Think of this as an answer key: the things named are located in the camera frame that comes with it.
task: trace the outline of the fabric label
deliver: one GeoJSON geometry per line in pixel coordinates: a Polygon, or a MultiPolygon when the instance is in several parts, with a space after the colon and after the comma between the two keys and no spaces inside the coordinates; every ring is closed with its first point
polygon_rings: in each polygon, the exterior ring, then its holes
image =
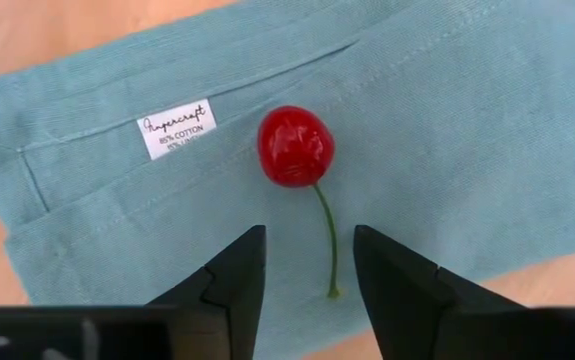
{"type": "Polygon", "coordinates": [[[203,99],[138,119],[152,160],[181,147],[216,128],[216,119],[203,99]]]}

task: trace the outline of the wooden surface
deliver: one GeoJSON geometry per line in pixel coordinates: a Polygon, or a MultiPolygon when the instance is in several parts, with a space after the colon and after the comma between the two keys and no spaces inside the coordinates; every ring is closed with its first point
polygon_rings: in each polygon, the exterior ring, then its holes
{"type": "MultiPolygon", "coordinates": [[[[130,32],[170,22],[229,0],[0,0],[0,74],[97,46],[130,32]]],[[[4,254],[0,224],[0,304],[24,304],[4,254]]],[[[486,283],[528,305],[575,304],[575,255],[486,283]]],[[[309,360],[377,359],[365,333],[312,354],[309,360]]]]}

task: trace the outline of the cherry stem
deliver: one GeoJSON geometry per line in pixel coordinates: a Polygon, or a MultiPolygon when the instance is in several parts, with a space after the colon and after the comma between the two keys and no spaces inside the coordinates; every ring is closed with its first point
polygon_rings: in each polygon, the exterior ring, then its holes
{"type": "Polygon", "coordinates": [[[336,237],[336,225],[334,225],[334,217],[331,214],[331,209],[327,203],[327,199],[323,192],[320,190],[318,184],[314,184],[314,190],[316,190],[316,195],[320,200],[320,204],[325,210],[325,217],[327,218],[327,226],[329,227],[329,233],[331,235],[331,278],[329,280],[329,292],[327,297],[330,299],[335,299],[340,296],[340,290],[336,284],[336,278],[338,277],[338,238],[336,237]]]}

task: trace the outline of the teal cloth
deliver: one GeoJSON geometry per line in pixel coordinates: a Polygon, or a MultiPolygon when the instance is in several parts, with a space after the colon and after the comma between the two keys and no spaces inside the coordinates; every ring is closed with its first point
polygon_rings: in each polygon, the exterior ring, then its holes
{"type": "Polygon", "coordinates": [[[146,303],[265,224],[256,357],[322,348],[369,324],[356,224],[476,281],[575,252],[575,1],[250,1],[4,75],[0,217],[34,304],[146,303]],[[202,98],[151,161],[136,119],[202,98]],[[335,136],[337,301],[313,190],[259,166],[284,104],[335,136]]]}

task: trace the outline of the red cherry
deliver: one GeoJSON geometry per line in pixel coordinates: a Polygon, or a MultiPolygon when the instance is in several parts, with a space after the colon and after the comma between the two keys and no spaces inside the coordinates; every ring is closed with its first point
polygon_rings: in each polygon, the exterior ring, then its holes
{"type": "Polygon", "coordinates": [[[315,185],[334,157],[334,138],[308,110],[282,106],[258,131],[260,163],[269,179],[286,187],[315,185]]]}

